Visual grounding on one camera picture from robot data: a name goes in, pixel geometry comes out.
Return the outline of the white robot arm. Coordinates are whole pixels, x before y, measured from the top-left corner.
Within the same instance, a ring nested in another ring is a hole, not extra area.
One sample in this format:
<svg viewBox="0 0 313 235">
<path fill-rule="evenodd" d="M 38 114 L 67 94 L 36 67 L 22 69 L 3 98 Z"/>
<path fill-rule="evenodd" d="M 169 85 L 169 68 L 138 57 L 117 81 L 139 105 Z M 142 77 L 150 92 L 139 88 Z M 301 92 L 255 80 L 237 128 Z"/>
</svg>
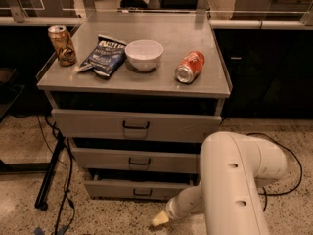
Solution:
<svg viewBox="0 0 313 235">
<path fill-rule="evenodd" d="M 270 235 L 257 189 L 286 171 L 286 156 L 273 142 L 215 132 L 201 145 L 200 183 L 170 199 L 152 226 L 202 213 L 207 235 Z"/>
</svg>

